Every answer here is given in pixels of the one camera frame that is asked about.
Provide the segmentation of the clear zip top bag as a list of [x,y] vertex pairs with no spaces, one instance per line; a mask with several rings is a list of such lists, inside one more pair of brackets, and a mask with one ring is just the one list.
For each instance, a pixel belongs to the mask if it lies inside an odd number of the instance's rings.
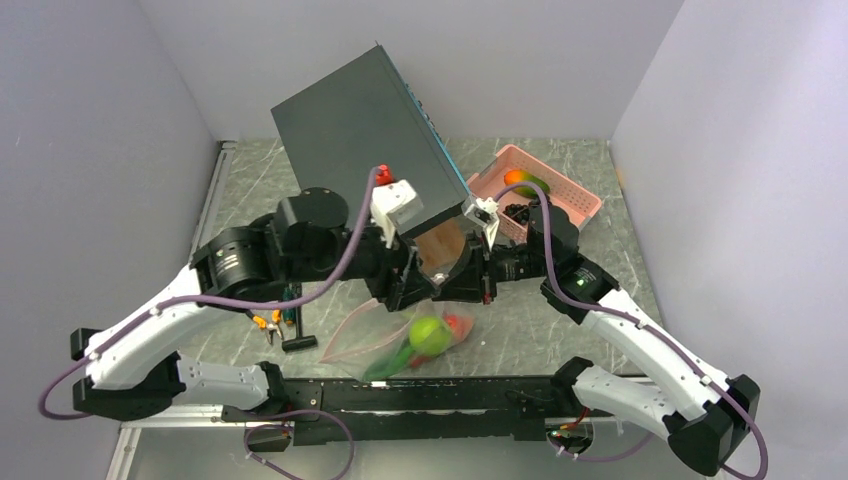
[[424,316],[443,319],[446,314],[473,317],[475,325],[473,312],[458,302],[425,300],[405,310],[390,312],[383,304],[369,300],[341,322],[319,362],[364,381],[364,372],[375,361],[410,346],[408,332],[416,319]]

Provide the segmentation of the green apple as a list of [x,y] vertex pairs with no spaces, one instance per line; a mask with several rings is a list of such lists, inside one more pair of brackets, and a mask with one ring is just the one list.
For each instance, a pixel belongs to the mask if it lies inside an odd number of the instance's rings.
[[438,356],[451,346],[453,333],[442,318],[424,316],[410,326],[408,341],[416,353]]

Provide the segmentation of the long green chili pepper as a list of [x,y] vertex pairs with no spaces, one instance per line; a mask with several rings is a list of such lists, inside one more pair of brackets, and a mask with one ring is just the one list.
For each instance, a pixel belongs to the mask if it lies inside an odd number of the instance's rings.
[[415,354],[411,346],[403,347],[398,352],[387,355],[370,365],[363,374],[365,382],[379,381],[389,378],[408,367],[410,358]]

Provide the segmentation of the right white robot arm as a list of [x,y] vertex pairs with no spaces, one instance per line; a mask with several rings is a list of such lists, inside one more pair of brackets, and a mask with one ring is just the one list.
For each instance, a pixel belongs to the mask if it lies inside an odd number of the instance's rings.
[[728,461],[752,436],[759,453],[753,476],[766,477],[768,447],[755,422],[759,385],[747,375],[729,377],[665,331],[611,274],[579,252],[579,231],[565,211],[546,201],[530,205],[526,239],[513,246],[494,240],[499,221],[494,200],[477,201],[464,215],[482,228],[477,237],[482,245],[466,250],[440,287],[442,298],[456,299],[453,286],[476,286],[481,290],[470,299],[481,302],[493,297],[500,282],[540,278],[540,292],[552,308],[611,343],[653,382],[633,382],[574,357],[551,379],[557,411],[574,415],[587,407],[633,423],[705,476],[725,471],[743,478]]

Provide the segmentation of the red wax apple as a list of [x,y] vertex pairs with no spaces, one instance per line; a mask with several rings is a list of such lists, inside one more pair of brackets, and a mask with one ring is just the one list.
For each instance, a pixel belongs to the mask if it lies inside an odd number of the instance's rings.
[[451,332],[453,344],[465,341],[474,326],[474,318],[465,315],[446,314],[443,320]]

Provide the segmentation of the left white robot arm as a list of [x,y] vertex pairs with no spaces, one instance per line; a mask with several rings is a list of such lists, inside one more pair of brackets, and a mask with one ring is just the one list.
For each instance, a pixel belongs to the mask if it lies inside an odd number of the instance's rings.
[[362,279],[390,307],[416,265],[400,229],[423,204],[398,181],[370,187],[353,227],[337,193],[309,188],[273,213],[229,228],[199,249],[171,283],[114,327],[80,331],[73,356],[85,365],[72,388],[74,409],[119,421],[144,419],[180,404],[220,404],[264,420],[289,406],[281,369],[214,364],[180,352],[201,326],[232,312],[293,309],[285,289],[311,283],[320,296],[339,280]]

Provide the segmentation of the red chili pepper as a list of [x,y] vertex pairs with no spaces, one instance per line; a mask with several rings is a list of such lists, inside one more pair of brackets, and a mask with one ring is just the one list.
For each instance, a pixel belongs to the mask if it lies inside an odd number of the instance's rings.
[[410,369],[417,369],[417,368],[420,368],[421,366],[423,366],[423,365],[425,365],[429,362],[436,360],[437,358],[438,358],[438,356],[428,356],[428,355],[414,354],[409,358],[409,360],[407,362],[407,366]]

